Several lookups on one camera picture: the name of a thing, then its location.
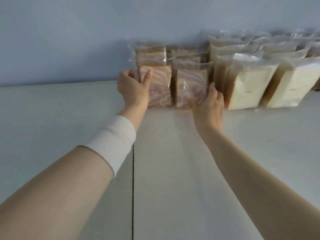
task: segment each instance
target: black line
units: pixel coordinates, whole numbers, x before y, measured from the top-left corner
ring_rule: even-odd
[[[132,213],[131,213],[131,240],[134,240],[134,145],[132,147]]]

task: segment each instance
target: hand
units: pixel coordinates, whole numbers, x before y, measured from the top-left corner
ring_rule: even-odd
[[[209,129],[222,133],[223,95],[218,92],[212,83],[209,94],[202,105],[198,106],[195,100],[190,101],[195,127],[202,137]]]
[[[119,74],[117,81],[118,92],[123,96],[126,108],[138,106],[147,109],[152,73],[152,70],[149,70],[142,83],[138,83],[134,79],[132,69],[126,69]]]

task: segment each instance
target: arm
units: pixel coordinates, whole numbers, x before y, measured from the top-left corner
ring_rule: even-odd
[[[320,211],[222,133],[223,95],[192,102],[194,123],[228,185],[265,240],[320,239]]]
[[[139,84],[130,73],[122,72],[118,80],[125,100],[118,115],[126,119],[115,117],[86,147],[74,148],[6,199],[0,205],[0,239],[78,238],[130,151],[147,109],[152,74]]]

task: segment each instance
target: white sleeve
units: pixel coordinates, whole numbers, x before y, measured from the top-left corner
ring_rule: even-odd
[[[127,118],[116,115],[110,122],[99,128],[98,133],[83,146],[98,153],[116,176],[136,140],[134,125]]]

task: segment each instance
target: light blue wall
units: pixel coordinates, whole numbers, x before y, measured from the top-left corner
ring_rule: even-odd
[[[116,79],[128,38],[318,28],[319,0],[0,0],[0,86]]]

